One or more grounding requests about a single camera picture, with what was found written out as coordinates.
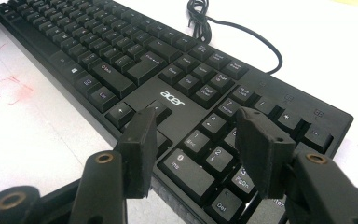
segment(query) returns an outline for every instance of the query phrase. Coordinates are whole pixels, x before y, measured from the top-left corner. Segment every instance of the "keyboard cable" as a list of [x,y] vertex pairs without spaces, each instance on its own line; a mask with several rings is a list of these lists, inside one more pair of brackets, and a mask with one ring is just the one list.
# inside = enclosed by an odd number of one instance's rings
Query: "keyboard cable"
[[282,67],[283,64],[282,55],[269,41],[267,41],[266,38],[259,35],[255,31],[252,31],[236,23],[229,22],[229,21],[218,21],[211,17],[206,16],[206,12],[208,11],[208,6],[209,6],[209,0],[189,0],[187,2],[187,11],[190,16],[190,19],[188,20],[188,27],[190,27],[191,22],[194,22],[194,31],[193,31],[194,38],[197,38],[198,40],[206,44],[209,44],[211,42],[212,30],[208,21],[212,21],[220,25],[231,26],[244,31],[249,35],[256,37],[275,53],[275,55],[278,58],[278,65],[271,71],[267,72],[267,74],[272,75]]

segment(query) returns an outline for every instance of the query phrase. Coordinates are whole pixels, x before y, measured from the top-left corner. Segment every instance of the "keycap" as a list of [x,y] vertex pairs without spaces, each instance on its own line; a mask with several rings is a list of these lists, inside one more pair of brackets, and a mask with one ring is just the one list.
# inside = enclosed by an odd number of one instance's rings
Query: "keycap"
[[101,62],[95,65],[91,69],[91,73],[100,79],[101,82],[120,99],[136,89],[135,84],[108,63]]
[[118,98],[106,87],[101,87],[89,96],[89,101],[101,113],[104,113],[118,102]]
[[134,114],[135,111],[126,103],[119,103],[109,110],[106,114],[106,118],[120,129],[131,120]]
[[141,86],[153,75],[158,73],[167,63],[153,52],[147,52],[141,61],[130,68],[126,75],[137,85]]
[[212,193],[214,178],[179,148],[162,163],[161,169],[196,203],[203,203]]
[[229,223],[239,215],[237,213],[240,212],[241,205],[242,200],[239,197],[229,189],[223,189],[211,206],[207,207],[207,212],[219,223]]
[[196,130],[191,133],[185,140],[185,148],[188,149],[188,154],[199,158],[212,144],[211,140],[202,132]]

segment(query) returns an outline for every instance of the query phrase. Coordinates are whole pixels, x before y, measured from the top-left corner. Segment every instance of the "function key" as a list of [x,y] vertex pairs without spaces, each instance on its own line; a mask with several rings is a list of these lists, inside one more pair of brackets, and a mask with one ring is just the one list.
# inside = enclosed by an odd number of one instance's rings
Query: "function key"
[[242,200],[229,189],[223,189],[206,211],[218,223],[232,223],[240,215]]
[[181,38],[176,40],[173,45],[177,48],[179,48],[181,51],[189,51],[191,48],[193,48],[196,45],[196,41],[193,39],[193,37],[188,35],[183,35]]
[[214,178],[177,148],[162,164],[161,170],[198,204],[213,192]]
[[212,54],[211,57],[209,57],[209,59],[206,61],[208,65],[217,70],[224,68],[229,62],[230,59],[228,56],[220,52]]
[[222,72],[224,72],[225,74],[229,75],[230,77],[238,80],[248,70],[249,70],[249,68],[246,66],[245,63],[238,61],[238,60],[234,60],[234,61],[231,61],[231,63],[229,63],[225,68],[223,68]]
[[188,54],[204,62],[213,54],[213,50],[208,45],[198,44]]

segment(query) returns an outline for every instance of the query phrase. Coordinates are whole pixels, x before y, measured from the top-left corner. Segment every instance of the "black keyboard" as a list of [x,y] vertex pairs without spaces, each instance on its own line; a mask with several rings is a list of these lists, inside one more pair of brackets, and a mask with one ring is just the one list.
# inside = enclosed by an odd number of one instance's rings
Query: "black keyboard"
[[154,191],[188,223],[278,223],[238,159],[235,113],[259,110],[333,157],[353,117],[113,1],[9,0],[0,22],[115,138],[154,107]]

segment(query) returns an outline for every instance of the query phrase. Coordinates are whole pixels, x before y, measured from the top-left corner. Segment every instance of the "black plastic part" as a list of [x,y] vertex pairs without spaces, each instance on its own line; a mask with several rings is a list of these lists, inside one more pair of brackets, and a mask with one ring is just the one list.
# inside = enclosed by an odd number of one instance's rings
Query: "black plastic part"
[[141,110],[133,116],[114,150],[120,152],[123,158],[125,197],[141,199],[147,196],[158,153],[154,108]]
[[69,223],[127,223],[121,155],[98,152],[87,159]]
[[0,223],[37,224],[43,214],[39,191],[19,186],[0,192]]
[[263,113],[241,107],[237,112],[236,148],[261,198],[282,198],[282,168],[292,160],[295,141]]
[[[318,153],[298,152],[293,172],[310,213],[310,223],[358,223],[358,189],[329,158]],[[304,223],[294,213],[293,203],[286,204],[290,223]]]

